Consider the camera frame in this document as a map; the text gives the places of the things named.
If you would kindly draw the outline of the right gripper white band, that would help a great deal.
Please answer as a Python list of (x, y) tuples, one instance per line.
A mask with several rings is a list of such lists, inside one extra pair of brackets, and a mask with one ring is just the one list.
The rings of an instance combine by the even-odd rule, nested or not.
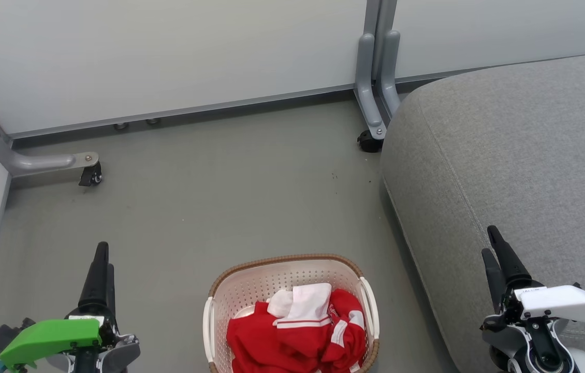
[(574, 314), (574, 285), (523, 289), (531, 285), (531, 274), (498, 227), (488, 226), (487, 233), (498, 260), (482, 249), (494, 314), (481, 332), (493, 364), (500, 373), (585, 373), (585, 352), (560, 338), (571, 319), (580, 318)]

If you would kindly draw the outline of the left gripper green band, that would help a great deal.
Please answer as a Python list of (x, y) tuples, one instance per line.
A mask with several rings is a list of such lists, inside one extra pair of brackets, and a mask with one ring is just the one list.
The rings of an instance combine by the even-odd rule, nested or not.
[(28, 326), (1, 351), (1, 363), (12, 373), (27, 373), (37, 361), (58, 357), (67, 373), (127, 373), (140, 357), (140, 342), (134, 334), (120, 334), (107, 307), (116, 312), (115, 276), (108, 243), (101, 241), (80, 294), (79, 311)]

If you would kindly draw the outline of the red and white garment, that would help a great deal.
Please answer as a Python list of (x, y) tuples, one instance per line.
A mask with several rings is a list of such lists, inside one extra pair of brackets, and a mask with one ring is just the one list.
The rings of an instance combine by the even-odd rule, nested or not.
[(356, 296), (328, 283), (279, 290), (228, 323), (233, 373), (356, 373), (368, 351)]

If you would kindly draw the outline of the grey fabric sofa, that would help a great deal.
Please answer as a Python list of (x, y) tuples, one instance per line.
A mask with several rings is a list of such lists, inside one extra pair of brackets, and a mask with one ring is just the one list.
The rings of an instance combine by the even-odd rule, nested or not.
[(382, 178), (449, 356), (494, 373), (481, 251), (496, 226), (532, 278), (585, 288), (585, 56), (417, 88), (390, 121)]

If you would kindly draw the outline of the black caster wheel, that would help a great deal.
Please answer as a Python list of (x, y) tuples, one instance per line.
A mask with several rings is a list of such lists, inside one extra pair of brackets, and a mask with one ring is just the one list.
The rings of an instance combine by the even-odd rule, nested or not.
[(82, 187), (93, 187), (101, 184), (103, 181), (103, 171), (101, 170), (101, 163), (85, 167), (79, 180), (79, 186)]
[(375, 139), (370, 130), (363, 131), (357, 137), (357, 144), (361, 151), (366, 153), (378, 153), (382, 150), (383, 139)]

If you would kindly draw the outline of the long grey partition support foot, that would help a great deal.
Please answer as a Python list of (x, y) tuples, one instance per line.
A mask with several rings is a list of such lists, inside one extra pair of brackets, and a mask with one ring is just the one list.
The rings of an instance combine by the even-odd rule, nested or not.
[(98, 153), (82, 152), (63, 155), (22, 155), (0, 137), (0, 163), (13, 177), (25, 177), (39, 173), (90, 167), (100, 162)]

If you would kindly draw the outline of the white perforated laundry basket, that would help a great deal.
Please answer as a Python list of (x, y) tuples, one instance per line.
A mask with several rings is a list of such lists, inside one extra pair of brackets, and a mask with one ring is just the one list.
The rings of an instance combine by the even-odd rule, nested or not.
[(253, 312), (283, 288), (326, 282), (356, 296), (365, 311), (363, 364), (355, 373), (369, 373), (377, 361), (380, 324), (375, 295), (359, 267), (332, 253), (306, 253), (247, 262), (227, 269), (213, 283), (203, 308), (203, 347), (210, 373), (233, 373), (233, 354), (226, 341), (229, 320)]

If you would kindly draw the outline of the grey partition frame post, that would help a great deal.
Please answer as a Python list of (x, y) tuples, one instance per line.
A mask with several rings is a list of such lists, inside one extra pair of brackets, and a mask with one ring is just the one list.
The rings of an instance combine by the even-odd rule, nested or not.
[(377, 73), (377, 30), (380, 9), (383, 0), (367, 0), (367, 6), (365, 11), (365, 24), (364, 34), (371, 36), (372, 47), (370, 52), (367, 53), (367, 59), (369, 61), (369, 78), (373, 84), (375, 82), (375, 76)]
[(393, 29), (398, 1), (399, 0), (380, 0), (377, 20), (378, 33), (387, 33)]

